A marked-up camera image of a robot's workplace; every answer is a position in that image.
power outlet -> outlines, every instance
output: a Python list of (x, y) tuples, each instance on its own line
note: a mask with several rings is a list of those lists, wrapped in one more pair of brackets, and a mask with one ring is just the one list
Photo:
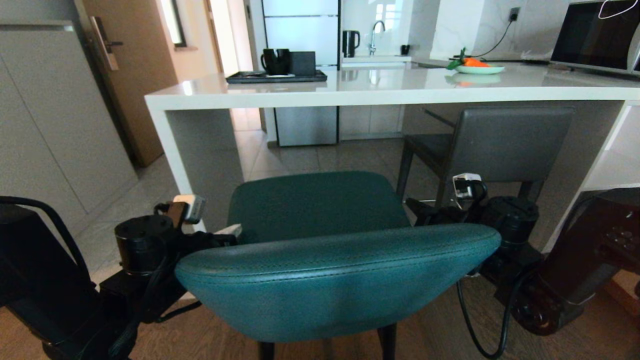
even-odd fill
[(517, 21), (519, 13), (520, 8), (511, 8), (511, 11), (509, 12), (509, 21)]

teal chair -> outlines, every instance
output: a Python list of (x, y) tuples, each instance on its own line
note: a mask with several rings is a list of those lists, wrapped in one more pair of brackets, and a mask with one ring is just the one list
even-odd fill
[(231, 327), (260, 342), (377, 329), (384, 360), (396, 323), (491, 255), (499, 234), (474, 224), (412, 227), (387, 179), (334, 172), (252, 181), (234, 192), (239, 245), (203, 250), (176, 267), (180, 282)]

white table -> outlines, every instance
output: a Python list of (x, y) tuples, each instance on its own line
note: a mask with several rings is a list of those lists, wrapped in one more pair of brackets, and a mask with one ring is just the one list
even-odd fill
[[(146, 96), (181, 193), (208, 200), (204, 225), (225, 224), (229, 194), (243, 182), (230, 108), (438, 104), (453, 102), (571, 104), (577, 118), (540, 195), (531, 236), (550, 249), (571, 205), (584, 190), (640, 186), (640, 81), (539, 65), (508, 65), (493, 76), (446, 69), (327, 72), (325, 83), (228, 85), (223, 74), (186, 81)], [(274, 131), (268, 125), (268, 131)]]

wooden floor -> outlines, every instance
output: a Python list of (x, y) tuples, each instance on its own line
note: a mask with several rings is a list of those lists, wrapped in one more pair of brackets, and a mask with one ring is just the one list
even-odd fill
[[(465, 279), (465, 298), (480, 340), (493, 351), (502, 308), (493, 287), (478, 277)], [(398, 326), (397, 360), (483, 359), (465, 327), (455, 288), (403, 320)], [(142, 325), (131, 359), (256, 359), (255, 341), (239, 334), (201, 307), (167, 323)], [(276, 345), (280, 360), (380, 359), (377, 335), (369, 331), (330, 340)], [(633, 359), (640, 360), (640, 330), (606, 293), (585, 313), (548, 337), (529, 334), (512, 322), (503, 359)], [(40, 343), (6, 308), (0, 309), (0, 359), (46, 359)]]

gray chair backrest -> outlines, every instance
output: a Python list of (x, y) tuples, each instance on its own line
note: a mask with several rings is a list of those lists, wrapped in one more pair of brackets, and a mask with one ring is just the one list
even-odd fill
[(572, 107), (466, 109), (454, 133), (445, 173), (470, 172), (495, 182), (545, 180), (574, 114)]

